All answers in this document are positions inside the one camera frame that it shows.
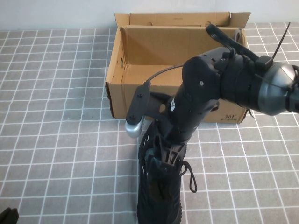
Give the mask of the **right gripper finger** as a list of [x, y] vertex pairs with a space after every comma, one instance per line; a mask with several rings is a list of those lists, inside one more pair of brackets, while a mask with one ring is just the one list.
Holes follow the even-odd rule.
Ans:
[[154, 139], [154, 156], [159, 161], [164, 161], [164, 147], [160, 135]]
[[180, 168], [186, 154], [187, 142], [173, 143], [163, 140], [163, 167]]

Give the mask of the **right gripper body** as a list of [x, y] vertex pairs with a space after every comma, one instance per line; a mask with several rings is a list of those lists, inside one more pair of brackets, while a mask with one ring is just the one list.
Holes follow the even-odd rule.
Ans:
[[219, 104], [218, 100], [205, 102], [189, 100], [178, 92], [166, 107], [166, 119], [160, 122], [160, 133], [171, 144], [188, 141], [205, 116]]

